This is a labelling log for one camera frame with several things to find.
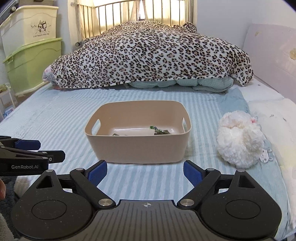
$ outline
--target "storage box lid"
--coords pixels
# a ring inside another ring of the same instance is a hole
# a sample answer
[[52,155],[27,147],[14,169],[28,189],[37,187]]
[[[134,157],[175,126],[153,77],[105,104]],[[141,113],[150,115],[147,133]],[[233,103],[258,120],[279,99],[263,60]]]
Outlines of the storage box lid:
[[42,41],[38,41],[32,44],[28,44],[28,45],[24,45],[20,48],[18,48],[16,51],[14,51],[11,55],[9,55],[5,60],[3,60],[3,63],[6,64],[7,62],[9,62],[17,53],[25,50],[25,49],[29,49],[32,48],[34,46],[37,45],[42,45],[42,44],[46,44],[46,43],[50,43],[50,42],[56,42],[56,41],[62,41],[62,38],[55,38],[55,39],[46,39],[46,40],[42,40]]
[[34,8],[37,8],[37,9],[59,9],[59,7],[48,6],[48,5],[24,5],[24,6],[17,8],[12,14],[10,14],[9,17],[7,19],[5,19],[5,21],[0,25],[0,28],[3,28],[6,24],[8,24],[9,21],[11,20],[11,18],[13,18],[13,16],[16,13],[18,13],[24,9],[34,9]]

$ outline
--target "white fluffy plush toy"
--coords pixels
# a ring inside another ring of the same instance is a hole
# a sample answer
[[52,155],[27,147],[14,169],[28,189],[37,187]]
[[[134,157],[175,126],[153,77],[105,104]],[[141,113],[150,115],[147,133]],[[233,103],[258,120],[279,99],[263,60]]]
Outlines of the white fluffy plush toy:
[[217,150],[237,169],[247,169],[258,162],[264,139],[257,120],[246,112],[229,112],[219,121]]

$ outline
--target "white wall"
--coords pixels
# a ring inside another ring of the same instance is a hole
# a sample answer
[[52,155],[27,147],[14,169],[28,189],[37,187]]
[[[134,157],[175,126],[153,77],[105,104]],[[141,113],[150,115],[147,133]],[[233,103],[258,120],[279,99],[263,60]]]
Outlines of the white wall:
[[253,23],[296,28],[296,12],[284,0],[259,0]]
[[75,50],[75,43],[78,42],[76,7],[71,6],[73,0],[55,0],[57,11],[57,37],[63,38],[62,54]]
[[250,24],[296,28],[296,12],[284,0],[197,0],[199,33],[242,48]]

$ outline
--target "leopard print blanket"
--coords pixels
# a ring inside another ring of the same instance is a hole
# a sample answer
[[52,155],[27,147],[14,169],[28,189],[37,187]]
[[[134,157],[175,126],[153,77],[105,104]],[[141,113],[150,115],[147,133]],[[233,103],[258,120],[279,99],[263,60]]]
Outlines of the leopard print blanket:
[[85,40],[51,66],[61,88],[99,88],[134,81],[223,78],[244,86],[253,77],[247,53],[197,32],[192,23],[170,27],[126,22]]

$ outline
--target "green plastic storage box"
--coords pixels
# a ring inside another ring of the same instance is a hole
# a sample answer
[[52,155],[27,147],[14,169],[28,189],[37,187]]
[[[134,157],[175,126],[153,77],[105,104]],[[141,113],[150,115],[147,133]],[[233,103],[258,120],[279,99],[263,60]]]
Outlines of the green plastic storage box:
[[3,61],[16,96],[43,85],[44,70],[61,55],[61,41],[55,38],[24,45]]

